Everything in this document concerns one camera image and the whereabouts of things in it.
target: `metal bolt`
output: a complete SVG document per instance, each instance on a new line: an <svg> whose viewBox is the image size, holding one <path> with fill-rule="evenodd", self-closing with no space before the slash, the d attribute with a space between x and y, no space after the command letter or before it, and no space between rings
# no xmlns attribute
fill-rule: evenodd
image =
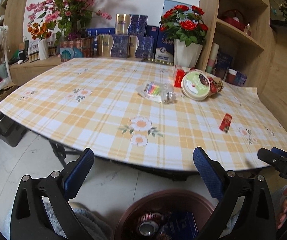
<svg viewBox="0 0 287 240"><path fill-rule="evenodd" d="M227 171L227 175L231 178L236 176L236 173L234 171Z"/></svg>
<svg viewBox="0 0 287 240"><path fill-rule="evenodd" d="M265 180L265 177L264 177L263 175L258 175L258 176L257 176L257 179L258 179L259 181L264 181L264 180Z"/></svg>
<svg viewBox="0 0 287 240"><path fill-rule="evenodd" d="M24 175L23 177L22 177L22 181L27 181L29 179L29 175Z"/></svg>
<svg viewBox="0 0 287 240"><path fill-rule="evenodd" d="M53 171L52 173L51 173L51 177L53 177L53 178L56 178L56 177L58 177L60 175L60 172L59 171Z"/></svg>

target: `tablecloth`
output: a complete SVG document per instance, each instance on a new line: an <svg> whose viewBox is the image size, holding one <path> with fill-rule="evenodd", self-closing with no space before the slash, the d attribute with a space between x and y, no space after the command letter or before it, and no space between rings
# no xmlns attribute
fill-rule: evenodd
<svg viewBox="0 0 287 240"><path fill-rule="evenodd" d="M260 102L256 88L224 83L223 91L198 102L176 90L174 104L138 95L145 81L172 83L173 66L103 58L75 58L18 88L0 111L42 136L125 163L195 171L201 146L226 170L267 166L261 147L287 151L287 132ZM219 129L232 116L228 133Z"/></svg>

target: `basket handle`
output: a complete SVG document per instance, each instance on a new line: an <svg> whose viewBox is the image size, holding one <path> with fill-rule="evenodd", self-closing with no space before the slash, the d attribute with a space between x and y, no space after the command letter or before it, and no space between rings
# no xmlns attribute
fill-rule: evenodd
<svg viewBox="0 0 287 240"><path fill-rule="evenodd" d="M228 14L229 12L233 12L233 13L235 14L235 17L236 17L236 13L239 13L239 14L242 16L242 21L245 22L245 17L244 17L244 15L243 15L242 12L239 11L238 9L231 9L231 10L225 11L225 12L222 14L222 17L226 16L226 14Z"/></svg>

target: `ribbed white vase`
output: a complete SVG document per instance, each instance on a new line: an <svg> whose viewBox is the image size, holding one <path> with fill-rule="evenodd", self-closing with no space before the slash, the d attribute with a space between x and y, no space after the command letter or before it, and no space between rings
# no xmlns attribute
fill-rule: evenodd
<svg viewBox="0 0 287 240"><path fill-rule="evenodd" d="M184 41L174 39L174 65L192 68L196 65L202 45L191 43L186 47Z"/></svg>
<svg viewBox="0 0 287 240"><path fill-rule="evenodd" d="M41 41L39 41L38 47L39 47L39 59L43 60L49 58L48 39L42 39Z"/></svg>

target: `white marble floor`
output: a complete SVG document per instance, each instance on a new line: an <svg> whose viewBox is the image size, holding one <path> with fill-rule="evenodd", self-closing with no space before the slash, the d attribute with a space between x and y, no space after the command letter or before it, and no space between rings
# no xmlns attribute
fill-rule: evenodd
<svg viewBox="0 0 287 240"><path fill-rule="evenodd" d="M66 161L76 160L77 157L69 155ZM3 223L12 209L22 176L29 174L32 178L43 178L54 170L62 169L48 141L35 133L28 132L15 148L0 140L0 231L3 234ZM190 176L184 182L173 182L97 158L74 201L99 214L114 229L133 202L153 192L171 188L192 190L213 205L217 204L199 175Z"/></svg>

